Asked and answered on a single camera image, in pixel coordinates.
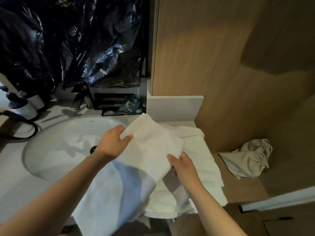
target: hand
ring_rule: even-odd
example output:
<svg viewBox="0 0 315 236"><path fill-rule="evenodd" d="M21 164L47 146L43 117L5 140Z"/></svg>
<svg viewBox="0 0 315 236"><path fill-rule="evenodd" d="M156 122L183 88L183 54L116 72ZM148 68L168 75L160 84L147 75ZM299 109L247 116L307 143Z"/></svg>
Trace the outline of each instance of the hand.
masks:
<svg viewBox="0 0 315 236"><path fill-rule="evenodd" d="M103 135L93 154L106 158L107 163L116 159L133 139L133 135L128 135L121 140L119 136L124 130L125 127L123 125L117 125L108 130Z"/></svg>
<svg viewBox="0 0 315 236"><path fill-rule="evenodd" d="M194 163L185 152L181 153L179 159L171 154L167 155L167 159L175 168L173 175L178 176L179 181L190 196L203 188Z"/></svg>

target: faucet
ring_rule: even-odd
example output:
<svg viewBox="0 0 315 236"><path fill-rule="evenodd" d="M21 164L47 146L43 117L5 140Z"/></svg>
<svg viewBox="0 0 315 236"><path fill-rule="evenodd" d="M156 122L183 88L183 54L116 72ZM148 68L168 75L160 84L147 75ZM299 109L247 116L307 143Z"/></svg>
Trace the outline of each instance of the faucet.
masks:
<svg viewBox="0 0 315 236"><path fill-rule="evenodd" d="M83 83L79 83L73 87L71 92L76 93L76 96L70 106L71 109L79 110L83 100L86 102L87 109L93 109L94 101L89 87L85 86Z"/></svg>

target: sink basin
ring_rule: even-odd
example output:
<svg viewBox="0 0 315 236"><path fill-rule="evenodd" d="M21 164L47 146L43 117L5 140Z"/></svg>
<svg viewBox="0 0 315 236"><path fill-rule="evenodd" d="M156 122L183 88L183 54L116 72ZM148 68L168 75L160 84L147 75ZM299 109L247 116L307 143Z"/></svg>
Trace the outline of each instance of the sink basin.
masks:
<svg viewBox="0 0 315 236"><path fill-rule="evenodd" d="M90 154L104 133L122 124L111 117L71 118L45 128L25 146L22 161L32 175L58 180Z"/></svg>

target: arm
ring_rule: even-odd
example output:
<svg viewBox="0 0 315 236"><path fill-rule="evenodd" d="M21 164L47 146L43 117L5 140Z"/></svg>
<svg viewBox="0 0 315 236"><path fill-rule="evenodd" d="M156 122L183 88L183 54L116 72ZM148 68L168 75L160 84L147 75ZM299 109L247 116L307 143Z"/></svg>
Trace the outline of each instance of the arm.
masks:
<svg viewBox="0 0 315 236"><path fill-rule="evenodd" d="M107 131L92 155L0 226L0 236L58 235L93 178L132 140L132 135L120 140L124 130L122 125L118 125Z"/></svg>
<svg viewBox="0 0 315 236"><path fill-rule="evenodd" d="M185 152L181 154L180 159L177 159L173 155L168 155L167 158L175 168L173 175L178 176L194 202L208 235L247 236L215 198L204 188L192 160Z"/></svg>

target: white countertop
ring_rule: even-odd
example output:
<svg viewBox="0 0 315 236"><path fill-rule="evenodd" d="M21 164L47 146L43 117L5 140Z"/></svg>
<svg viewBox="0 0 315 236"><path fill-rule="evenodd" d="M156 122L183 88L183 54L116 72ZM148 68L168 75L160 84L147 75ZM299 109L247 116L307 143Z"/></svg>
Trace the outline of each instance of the white countertop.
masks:
<svg viewBox="0 0 315 236"><path fill-rule="evenodd" d="M101 115L101 110L88 110L85 105L74 111L70 109L67 102L52 103L47 111L41 113L41 117L35 121L42 129L60 121L82 115ZM128 126L138 115L114 116ZM171 126L195 127L193 121L163 122ZM25 142L10 141L0 152L0 223L16 214L22 207L26 206L32 199L45 191L54 182L44 180L31 175L23 166L22 151Z"/></svg>

